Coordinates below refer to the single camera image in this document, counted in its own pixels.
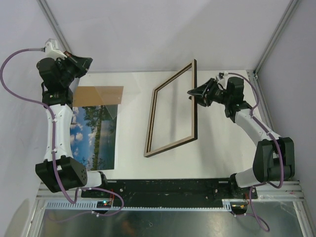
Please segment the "black picture frame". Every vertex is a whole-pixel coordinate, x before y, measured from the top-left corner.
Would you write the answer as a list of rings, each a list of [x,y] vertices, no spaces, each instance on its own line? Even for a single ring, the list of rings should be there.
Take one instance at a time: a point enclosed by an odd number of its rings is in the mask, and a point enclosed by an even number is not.
[[[198,109],[197,109],[197,100],[191,99],[191,135],[170,143],[168,145],[162,146],[161,148],[152,150],[152,141],[153,141],[153,131],[154,131],[154,123],[155,123],[155,115],[156,115],[156,106],[157,106],[157,98],[158,92],[184,74],[186,71],[191,69],[191,86],[192,89],[195,89],[197,86],[197,60],[193,59],[189,64],[187,64],[183,69],[178,71],[176,74],[165,80],[163,83],[158,85],[153,89],[152,98],[151,98],[151,106],[148,120],[148,128],[145,140],[145,148],[144,148],[144,157],[149,158],[163,152],[175,149],[177,147],[183,146],[187,143],[195,141],[198,139]]]

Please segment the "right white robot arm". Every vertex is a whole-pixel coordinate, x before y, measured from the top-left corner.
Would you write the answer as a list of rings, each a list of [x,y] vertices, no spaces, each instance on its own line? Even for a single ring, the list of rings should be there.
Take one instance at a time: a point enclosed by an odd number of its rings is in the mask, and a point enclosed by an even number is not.
[[[249,79],[237,73],[228,73],[223,86],[221,81],[224,76],[224,73],[219,73],[216,78],[210,78],[187,93],[203,107],[212,103],[224,105],[225,116],[256,145],[252,167],[231,175],[228,193],[233,198],[239,198],[246,188],[265,184],[280,189],[284,181],[295,175],[294,142],[274,132],[255,115],[255,107],[244,98],[244,84],[249,83]]]

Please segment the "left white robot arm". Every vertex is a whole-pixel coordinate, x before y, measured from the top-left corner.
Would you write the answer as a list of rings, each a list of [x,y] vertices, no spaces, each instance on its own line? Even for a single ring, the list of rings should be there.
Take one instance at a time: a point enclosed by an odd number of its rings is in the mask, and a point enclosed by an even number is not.
[[[47,148],[35,171],[48,189],[57,193],[65,189],[90,188],[98,197],[108,194],[109,185],[101,171],[88,171],[76,161],[71,151],[70,126],[73,116],[71,83],[83,77],[92,58],[78,57],[67,51],[48,55],[37,63],[43,82],[42,103],[48,120]]]

